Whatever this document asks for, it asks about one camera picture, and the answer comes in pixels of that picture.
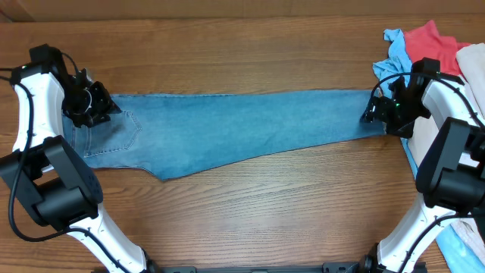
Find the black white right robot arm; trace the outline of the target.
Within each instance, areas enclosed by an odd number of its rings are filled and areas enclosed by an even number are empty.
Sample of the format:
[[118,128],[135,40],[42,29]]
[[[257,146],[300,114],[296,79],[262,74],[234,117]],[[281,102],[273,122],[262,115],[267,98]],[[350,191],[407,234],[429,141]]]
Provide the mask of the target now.
[[421,254],[460,218],[484,216],[484,120],[465,96],[465,84],[422,58],[407,73],[390,76],[391,95],[372,95],[361,121],[381,121],[386,133],[414,135],[418,118],[432,118],[438,133],[418,163],[418,195],[393,232],[375,244],[353,272],[425,272]]

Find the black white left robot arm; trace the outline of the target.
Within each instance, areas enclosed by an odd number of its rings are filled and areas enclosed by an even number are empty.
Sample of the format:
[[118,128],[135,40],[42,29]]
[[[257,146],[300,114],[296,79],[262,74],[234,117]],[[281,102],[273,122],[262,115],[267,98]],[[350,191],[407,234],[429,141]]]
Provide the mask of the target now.
[[86,70],[68,73],[68,57],[55,47],[39,45],[30,49],[30,62],[10,69],[6,79],[19,102],[17,139],[12,153],[1,159],[1,177],[11,191],[11,229],[22,240],[35,240],[14,220],[18,201],[39,226],[55,229],[37,241],[66,234],[82,243],[107,272],[158,272],[156,262],[111,219],[99,180],[64,138],[64,118],[76,127],[94,127],[120,113],[106,88]]

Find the blue denim jeans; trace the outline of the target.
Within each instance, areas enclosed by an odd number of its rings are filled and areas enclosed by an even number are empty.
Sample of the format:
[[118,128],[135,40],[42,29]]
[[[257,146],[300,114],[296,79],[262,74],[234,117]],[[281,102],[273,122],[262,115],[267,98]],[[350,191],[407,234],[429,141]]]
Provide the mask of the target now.
[[367,90],[265,95],[116,95],[120,113],[94,127],[63,120],[91,168],[137,168],[161,180],[249,158],[383,134],[360,120]]

